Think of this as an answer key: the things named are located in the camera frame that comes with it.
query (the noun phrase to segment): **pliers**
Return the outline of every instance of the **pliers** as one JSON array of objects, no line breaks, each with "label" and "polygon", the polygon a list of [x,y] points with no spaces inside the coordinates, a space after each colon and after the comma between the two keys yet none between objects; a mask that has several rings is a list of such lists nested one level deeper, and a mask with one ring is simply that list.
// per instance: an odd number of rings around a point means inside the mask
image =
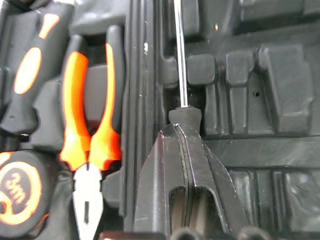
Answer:
[{"label": "pliers", "polygon": [[80,240],[92,240],[104,208],[102,172],[121,160],[121,110],[125,82],[122,29],[110,26],[106,33],[107,91],[103,117],[91,137],[84,115],[84,88],[89,59],[86,40],[74,35],[64,63],[62,110],[64,146],[60,159],[74,174],[73,206]]}]

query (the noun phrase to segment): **orange pliers handle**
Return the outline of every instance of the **orange pliers handle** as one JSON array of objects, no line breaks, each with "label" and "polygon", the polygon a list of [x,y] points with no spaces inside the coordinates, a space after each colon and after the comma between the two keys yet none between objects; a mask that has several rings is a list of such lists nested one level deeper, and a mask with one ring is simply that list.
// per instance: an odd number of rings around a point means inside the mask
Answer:
[{"label": "orange pliers handle", "polygon": [[119,126],[125,65],[121,28],[111,26],[107,31],[106,102],[100,126],[92,137],[88,132],[84,114],[84,88],[89,63],[85,45],[83,37],[73,36],[65,64],[62,91],[65,130],[60,158],[69,164],[72,171],[87,162],[96,165],[101,171],[106,171],[110,169],[112,162],[120,160],[122,156]]}]

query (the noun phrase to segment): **tape measure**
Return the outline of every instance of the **tape measure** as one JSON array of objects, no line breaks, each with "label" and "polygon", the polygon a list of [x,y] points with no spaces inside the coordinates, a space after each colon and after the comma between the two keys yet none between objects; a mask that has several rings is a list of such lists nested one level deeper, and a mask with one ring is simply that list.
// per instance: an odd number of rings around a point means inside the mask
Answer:
[{"label": "tape measure", "polygon": [[0,236],[18,238],[40,228],[48,216],[57,168],[33,151],[0,154]]}]

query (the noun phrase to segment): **screwdriver shaft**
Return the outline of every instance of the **screwdriver shaft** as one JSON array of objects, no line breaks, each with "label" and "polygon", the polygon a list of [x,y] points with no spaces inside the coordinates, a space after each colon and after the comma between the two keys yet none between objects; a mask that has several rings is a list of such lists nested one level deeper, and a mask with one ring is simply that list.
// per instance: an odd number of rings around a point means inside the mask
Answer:
[{"label": "screwdriver shaft", "polygon": [[184,25],[182,16],[181,0],[174,0],[174,18],[176,31],[176,46],[178,56],[178,72],[179,72],[179,87],[181,107],[188,107],[188,92],[187,92],[187,67],[185,56],[185,39]]}]

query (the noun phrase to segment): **screwdriver handle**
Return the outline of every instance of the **screwdriver handle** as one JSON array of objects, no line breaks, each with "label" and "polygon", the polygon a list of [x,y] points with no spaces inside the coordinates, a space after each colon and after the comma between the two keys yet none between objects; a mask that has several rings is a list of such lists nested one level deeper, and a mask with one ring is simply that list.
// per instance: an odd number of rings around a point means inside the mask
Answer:
[{"label": "screwdriver handle", "polygon": [[125,56],[122,28],[112,25],[106,33],[107,91],[105,109],[97,132],[91,138],[89,162],[101,171],[110,169],[111,163],[120,160],[121,115],[125,85]]},{"label": "screwdriver handle", "polygon": [[44,10],[41,27],[17,70],[12,101],[1,128],[19,135],[30,134],[38,125],[33,102],[40,87],[59,74],[69,39],[72,4],[52,2]]},{"label": "screwdriver handle", "polygon": [[63,67],[62,106],[65,127],[60,159],[68,163],[72,171],[87,162],[90,150],[91,137],[84,113],[84,89],[89,63],[86,48],[87,43],[82,36],[72,36]]}]

